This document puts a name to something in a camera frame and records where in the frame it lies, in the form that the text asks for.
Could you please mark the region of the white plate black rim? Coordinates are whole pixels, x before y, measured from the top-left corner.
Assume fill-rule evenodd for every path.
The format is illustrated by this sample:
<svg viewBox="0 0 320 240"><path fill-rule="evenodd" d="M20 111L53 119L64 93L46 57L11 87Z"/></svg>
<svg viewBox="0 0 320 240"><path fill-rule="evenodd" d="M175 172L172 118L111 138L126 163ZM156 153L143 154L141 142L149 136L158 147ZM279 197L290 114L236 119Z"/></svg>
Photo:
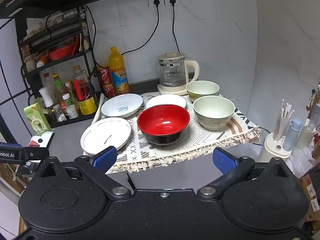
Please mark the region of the white plate black rim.
<svg viewBox="0 0 320 240"><path fill-rule="evenodd" d="M131 125L123 118L105 118L89 126L80 138L82 149L96 155L109 146L121 149L129 140Z"/></svg>

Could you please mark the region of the white chopstick holder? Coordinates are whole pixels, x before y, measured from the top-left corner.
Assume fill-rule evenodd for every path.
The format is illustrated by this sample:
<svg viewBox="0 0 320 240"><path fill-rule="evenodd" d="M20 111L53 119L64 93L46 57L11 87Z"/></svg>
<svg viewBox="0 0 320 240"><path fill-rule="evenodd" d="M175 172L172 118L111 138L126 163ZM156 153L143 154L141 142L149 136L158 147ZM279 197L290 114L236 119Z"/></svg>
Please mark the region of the white chopstick holder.
<svg viewBox="0 0 320 240"><path fill-rule="evenodd" d="M281 158L284 161L289 158L291 150L284 150L283 144L285 140L284 133L289 127L290 116L293 112L292 105L285 103L284 99L282 99L274 132L266 136L263 148L257 157L257 162L268 163L274 157Z"/></svg>

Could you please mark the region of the pale green bowl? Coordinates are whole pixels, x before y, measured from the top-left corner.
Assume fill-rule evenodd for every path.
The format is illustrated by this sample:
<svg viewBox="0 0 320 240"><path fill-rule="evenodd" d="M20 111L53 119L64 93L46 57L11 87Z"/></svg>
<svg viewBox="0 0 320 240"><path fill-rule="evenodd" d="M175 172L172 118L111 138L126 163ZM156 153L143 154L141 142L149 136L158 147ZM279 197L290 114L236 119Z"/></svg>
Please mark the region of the pale green bowl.
<svg viewBox="0 0 320 240"><path fill-rule="evenodd" d="M186 90L191 102L196 99L207 96L207 95L217 95L220 90L220 86L217 83L206 80L192 81L186 85Z"/></svg>
<svg viewBox="0 0 320 240"><path fill-rule="evenodd" d="M196 99L193 110L202 127L215 131L231 120L235 105L227 98L208 95Z"/></svg>

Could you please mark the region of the white plate blue lettering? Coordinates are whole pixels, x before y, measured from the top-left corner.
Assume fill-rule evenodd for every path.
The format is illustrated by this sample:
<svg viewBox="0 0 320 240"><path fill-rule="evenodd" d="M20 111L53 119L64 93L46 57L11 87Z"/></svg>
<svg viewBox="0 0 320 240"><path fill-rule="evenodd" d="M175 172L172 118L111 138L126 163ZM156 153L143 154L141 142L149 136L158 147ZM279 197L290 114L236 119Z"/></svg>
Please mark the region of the white plate blue lettering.
<svg viewBox="0 0 320 240"><path fill-rule="evenodd" d="M135 114L143 104L143 98L138 94L123 94L107 100L101 107L106 117L127 118Z"/></svg>

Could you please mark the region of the white paper package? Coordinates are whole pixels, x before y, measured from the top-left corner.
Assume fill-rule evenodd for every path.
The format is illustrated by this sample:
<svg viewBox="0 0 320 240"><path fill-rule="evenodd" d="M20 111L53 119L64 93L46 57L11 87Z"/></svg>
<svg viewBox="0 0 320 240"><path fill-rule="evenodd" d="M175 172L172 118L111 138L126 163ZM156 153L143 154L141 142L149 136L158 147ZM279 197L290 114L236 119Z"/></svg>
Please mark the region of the white paper package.
<svg viewBox="0 0 320 240"><path fill-rule="evenodd" d="M54 132L44 132L41 135L34 135L29 141L28 147L42 147L48 148L52 142Z"/></svg>

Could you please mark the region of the cream kettle base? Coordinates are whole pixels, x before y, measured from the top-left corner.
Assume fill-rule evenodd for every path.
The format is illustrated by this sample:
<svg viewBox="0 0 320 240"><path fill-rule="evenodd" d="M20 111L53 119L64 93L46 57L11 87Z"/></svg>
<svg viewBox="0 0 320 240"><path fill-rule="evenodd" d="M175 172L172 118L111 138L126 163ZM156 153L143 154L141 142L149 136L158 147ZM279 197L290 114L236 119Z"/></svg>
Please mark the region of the cream kettle base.
<svg viewBox="0 0 320 240"><path fill-rule="evenodd" d="M161 95L163 94L175 94L179 96L187 95L186 85L178 87L165 87L161 84L157 85L157 89Z"/></svg>

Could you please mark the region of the red and black bowl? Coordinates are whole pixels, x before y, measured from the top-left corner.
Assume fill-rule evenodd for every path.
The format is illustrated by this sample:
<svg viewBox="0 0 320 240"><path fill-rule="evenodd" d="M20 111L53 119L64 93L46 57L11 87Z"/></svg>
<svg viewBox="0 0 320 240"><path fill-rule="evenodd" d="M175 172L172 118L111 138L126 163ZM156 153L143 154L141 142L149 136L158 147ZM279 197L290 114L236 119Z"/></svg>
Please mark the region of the red and black bowl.
<svg viewBox="0 0 320 240"><path fill-rule="evenodd" d="M184 137L189 112L177 105L157 105L140 113L137 125L145 139L154 145L171 145Z"/></svg>

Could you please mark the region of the red basket on rack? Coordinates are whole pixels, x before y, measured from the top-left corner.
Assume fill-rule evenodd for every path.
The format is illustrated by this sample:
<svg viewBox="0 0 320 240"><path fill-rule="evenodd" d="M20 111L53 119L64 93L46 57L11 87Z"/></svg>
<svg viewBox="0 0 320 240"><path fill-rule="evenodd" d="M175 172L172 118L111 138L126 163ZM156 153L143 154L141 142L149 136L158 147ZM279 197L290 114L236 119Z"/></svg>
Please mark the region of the red basket on rack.
<svg viewBox="0 0 320 240"><path fill-rule="evenodd" d="M73 55L75 43L71 43L67 46L61 47L49 53L49 58L51 61L56 61L63 59L64 57Z"/></svg>

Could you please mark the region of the dark soy sauce bottle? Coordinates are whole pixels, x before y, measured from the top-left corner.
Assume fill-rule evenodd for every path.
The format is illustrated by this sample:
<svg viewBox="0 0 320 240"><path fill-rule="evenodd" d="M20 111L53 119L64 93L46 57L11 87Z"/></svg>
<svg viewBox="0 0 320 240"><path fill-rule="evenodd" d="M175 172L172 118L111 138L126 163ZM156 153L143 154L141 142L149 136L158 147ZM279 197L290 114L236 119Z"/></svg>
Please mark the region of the dark soy sauce bottle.
<svg viewBox="0 0 320 240"><path fill-rule="evenodd" d="M91 91L88 75L79 65L73 67L73 87L82 115L90 115L97 111L94 94Z"/></svg>

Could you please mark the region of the patterned fringed table cloth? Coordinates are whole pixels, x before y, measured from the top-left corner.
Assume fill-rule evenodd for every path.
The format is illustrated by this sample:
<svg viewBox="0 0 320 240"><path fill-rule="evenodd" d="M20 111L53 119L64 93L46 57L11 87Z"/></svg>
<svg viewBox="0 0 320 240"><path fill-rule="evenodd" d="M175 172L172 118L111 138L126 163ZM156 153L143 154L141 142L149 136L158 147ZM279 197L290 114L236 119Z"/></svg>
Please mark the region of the patterned fringed table cloth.
<svg viewBox="0 0 320 240"><path fill-rule="evenodd" d="M191 100L183 96L187 101L186 110L190 114L190 122L184 137L178 142L168 146L156 146L149 143L137 125L139 114L145 110L146 103L159 93L151 92L140 95L143 104L133 115L124 118L131 125L131 135L127 143L118 151L117 161L109 170L109 173L139 172L154 167L169 166L211 154L216 147L229 148L239 144L258 142L260 132L258 126L253 124L238 109L235 110L231 120L216 131L203 128L193 111ZM104 95L100 97L100 103L91 124L109 118L101 112L102 105L109 99Z"/></svg>

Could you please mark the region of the red drink can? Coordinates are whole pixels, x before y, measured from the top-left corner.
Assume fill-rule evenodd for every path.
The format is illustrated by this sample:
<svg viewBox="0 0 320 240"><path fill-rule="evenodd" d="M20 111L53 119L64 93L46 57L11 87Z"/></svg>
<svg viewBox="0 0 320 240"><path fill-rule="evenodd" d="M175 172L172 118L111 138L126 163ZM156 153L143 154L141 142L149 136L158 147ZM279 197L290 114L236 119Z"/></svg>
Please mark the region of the red drink can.
<svg viewBox="0 0 320 240"><path fill-rule="evenodd" d="M110 99L115 96L115 88L112 81L112 75L108 66L98 66L98 75L100 84L103 88L104 95Z"/></svg>

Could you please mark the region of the small white plate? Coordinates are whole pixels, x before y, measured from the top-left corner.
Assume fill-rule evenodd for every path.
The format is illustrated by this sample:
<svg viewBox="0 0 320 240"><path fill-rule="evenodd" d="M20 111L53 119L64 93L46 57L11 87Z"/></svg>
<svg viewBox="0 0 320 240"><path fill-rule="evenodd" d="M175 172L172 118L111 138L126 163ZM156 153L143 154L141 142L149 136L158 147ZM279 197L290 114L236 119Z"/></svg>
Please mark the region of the small white plate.
<svg viewBox="0 0 320 240"><path fill-rule="evenodd" d="M187 101L185 100L185 98L179 95L164 94L164 95L153 97L150 100L148 100L145 108L148 109L158 105L176 105L182 108L186 108Z"/></svg>

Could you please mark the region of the glass electric kettle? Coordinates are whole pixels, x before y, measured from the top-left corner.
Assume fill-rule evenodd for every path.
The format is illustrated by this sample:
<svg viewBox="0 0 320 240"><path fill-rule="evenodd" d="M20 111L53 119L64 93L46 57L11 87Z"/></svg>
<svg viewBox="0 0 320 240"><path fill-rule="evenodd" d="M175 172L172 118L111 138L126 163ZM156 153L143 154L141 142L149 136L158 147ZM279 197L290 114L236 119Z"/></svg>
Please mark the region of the glass electric kettle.
<svg viewBox="0 0 320 240"><path fill-rule="evenodd" d="M191 81L197 80L200 66L197 61L187 59L185 53L165 53L157 56L159 81L165 87L178 87L189 83L188 68L194 70Z"/></svg>

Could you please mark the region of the light blue bottle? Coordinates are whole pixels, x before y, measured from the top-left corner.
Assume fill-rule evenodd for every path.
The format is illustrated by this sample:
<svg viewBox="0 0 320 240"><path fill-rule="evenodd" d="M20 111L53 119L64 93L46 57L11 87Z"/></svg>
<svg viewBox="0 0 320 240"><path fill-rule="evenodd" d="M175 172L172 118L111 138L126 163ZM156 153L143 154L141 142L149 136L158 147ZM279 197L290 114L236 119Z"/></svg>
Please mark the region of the light blue bottle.
<svg viewBox="0 0 320 240"><path fill-rule="evenodd" d="M294 118L290 120L289 129L287 131L287 134L283 143L283 149L285 151L290 152L293 149L301 127L302 127L302 121L300 118Z"/></svg>

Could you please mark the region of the white cap small bottle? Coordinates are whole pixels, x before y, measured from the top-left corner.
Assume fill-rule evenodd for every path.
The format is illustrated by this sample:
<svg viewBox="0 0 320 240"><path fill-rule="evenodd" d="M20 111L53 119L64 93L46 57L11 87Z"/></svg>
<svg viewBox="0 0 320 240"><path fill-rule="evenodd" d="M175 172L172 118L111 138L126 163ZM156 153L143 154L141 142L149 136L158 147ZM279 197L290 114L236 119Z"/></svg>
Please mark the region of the white cap small bottle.
<svg viewBox="0 0 320 240"><path fill-rule="evenodd" d="M70 119L75 119L79 117L78 110L76 109L76 105L70 105L66 108L67 115Z"/></svg>

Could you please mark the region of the orange juice bottle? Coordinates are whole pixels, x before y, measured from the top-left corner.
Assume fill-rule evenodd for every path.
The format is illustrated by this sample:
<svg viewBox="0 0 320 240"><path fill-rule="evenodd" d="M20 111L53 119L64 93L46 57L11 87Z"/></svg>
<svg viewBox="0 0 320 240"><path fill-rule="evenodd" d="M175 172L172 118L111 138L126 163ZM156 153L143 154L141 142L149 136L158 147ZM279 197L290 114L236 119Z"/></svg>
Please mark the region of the orange juice bottle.
<svg viewBox="0 0 320 240"><path fill-rule="evenodd" d="M117 47L111 47L108 66L112 74L116 94L121 95L130 93L124 59L118 52Z"/></svg>

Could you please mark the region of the clear spice jar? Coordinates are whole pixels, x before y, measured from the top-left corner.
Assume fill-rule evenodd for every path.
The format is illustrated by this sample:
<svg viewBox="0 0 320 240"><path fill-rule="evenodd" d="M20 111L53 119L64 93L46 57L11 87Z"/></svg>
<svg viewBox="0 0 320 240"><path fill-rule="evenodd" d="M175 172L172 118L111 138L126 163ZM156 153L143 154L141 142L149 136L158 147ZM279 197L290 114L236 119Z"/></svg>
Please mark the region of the clear spice jar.
<svg viewBox="0 0 320 240"><path fill-rule="evenodd" d="M59 104L53 106L54 114L58 122L66 121L67 118Z"/></svg>

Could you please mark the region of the green label sauce bottle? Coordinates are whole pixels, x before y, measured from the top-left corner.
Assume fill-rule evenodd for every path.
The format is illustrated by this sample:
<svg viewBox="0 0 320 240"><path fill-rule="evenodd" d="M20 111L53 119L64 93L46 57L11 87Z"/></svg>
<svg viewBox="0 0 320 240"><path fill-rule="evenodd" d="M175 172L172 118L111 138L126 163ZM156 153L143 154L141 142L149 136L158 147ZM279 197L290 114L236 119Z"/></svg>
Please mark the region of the green label sauce bottle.
<svg viewBox="0 0 320 240"><path fill-rule="evenodd" d="M53 74L53 79L55 96L58 102L61 103L63 102L63 95L67 93L67 90L65 88L65 85L62 83L58 73Z"/></svg>

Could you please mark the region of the green carton box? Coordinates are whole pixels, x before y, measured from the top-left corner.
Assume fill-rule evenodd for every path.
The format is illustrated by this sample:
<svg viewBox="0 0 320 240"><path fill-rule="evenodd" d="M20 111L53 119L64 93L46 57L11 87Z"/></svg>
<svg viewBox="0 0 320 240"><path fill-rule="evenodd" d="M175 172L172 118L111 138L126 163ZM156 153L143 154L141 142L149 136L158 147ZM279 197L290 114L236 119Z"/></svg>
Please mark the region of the green carton box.
<svg viewBox="0 0 320 240"><path fill-rule="evenodd" d="M39 102L24 107L23 111L36 134L51 131L51 127L43 113L43 107Z"/></svg>

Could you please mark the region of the black metal kitchen rack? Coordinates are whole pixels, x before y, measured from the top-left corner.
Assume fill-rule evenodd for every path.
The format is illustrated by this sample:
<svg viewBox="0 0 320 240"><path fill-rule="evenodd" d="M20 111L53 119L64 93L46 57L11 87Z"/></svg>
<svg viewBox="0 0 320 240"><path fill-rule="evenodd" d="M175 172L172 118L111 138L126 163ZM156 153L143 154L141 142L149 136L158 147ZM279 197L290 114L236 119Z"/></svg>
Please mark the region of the black metal kitchen rack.
<svg viewBox="0 0 320 240"><path fill-rule="evenodd" d="M51 27L45 23L45 28L34 34L33 36L18 41L18 49L21 59L25 59L24 50L28 49L32 54L45 53L49 55L56 51L60 44L74 44L72 52L58 59L49 59L49 62L39 68L28 71L27 63L24 62L21 66L21 76L26 87L29 97L39 98L40 88L43 83L40 78L40 72L47 70L55 65L66 61L83 57L89 79L89 88L94 94L98 94L101 90L95 90L92 85L92 77L98 77L99 64L95 60L94 49L89 34L85 35L82 23L87 23L86 12L89 11L88 6L83 5L77 7L74 15L65 18L62 22Z"/></svg>

